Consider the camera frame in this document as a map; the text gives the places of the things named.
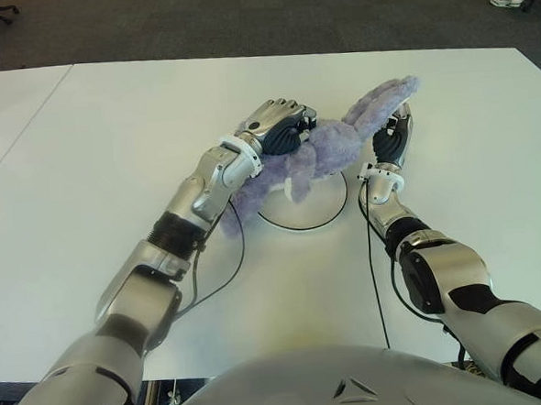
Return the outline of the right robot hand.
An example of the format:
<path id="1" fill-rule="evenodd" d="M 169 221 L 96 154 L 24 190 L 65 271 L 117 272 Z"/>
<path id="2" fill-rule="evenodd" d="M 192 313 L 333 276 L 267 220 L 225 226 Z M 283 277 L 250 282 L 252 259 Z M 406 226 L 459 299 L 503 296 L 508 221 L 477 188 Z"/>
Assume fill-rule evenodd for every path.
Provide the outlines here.
<path id="1" fill-rule="evenodd" d="M 408 103 L 403 103 L 389 116 L 386 125 L 373 136 L 372 147 L 377 162 L 402 168 L 412 133 L 411 109 Z"/>

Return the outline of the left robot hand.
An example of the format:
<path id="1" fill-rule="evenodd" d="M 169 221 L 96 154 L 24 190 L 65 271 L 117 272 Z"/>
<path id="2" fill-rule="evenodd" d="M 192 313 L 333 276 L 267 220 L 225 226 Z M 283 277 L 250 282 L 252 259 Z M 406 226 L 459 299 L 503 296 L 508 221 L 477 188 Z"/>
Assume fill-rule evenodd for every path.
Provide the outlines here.
<path id="1" fill-rule="evenodd" d="M 242 123 L 236 136 L 258 148 L 261 155 L 291 154 L 316 127 L 314 108 L 279 98 L 267 100 Z"/>

